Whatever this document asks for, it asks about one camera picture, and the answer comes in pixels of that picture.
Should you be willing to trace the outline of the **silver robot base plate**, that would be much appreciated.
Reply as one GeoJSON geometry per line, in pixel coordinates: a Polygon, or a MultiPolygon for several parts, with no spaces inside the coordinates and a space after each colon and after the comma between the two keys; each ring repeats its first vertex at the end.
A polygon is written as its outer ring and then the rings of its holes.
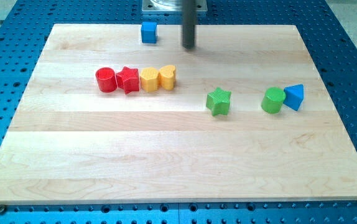
{"type": "MultiPolygon", "coordinates": [[[[206,0],[194,0],[195,10],[197,12],[207,12],[208,6],[206,0]]],[[[157,14],[165,12],[181,12],[181,0],[142,0],[142,12],[148,14],[157,14]]]]}

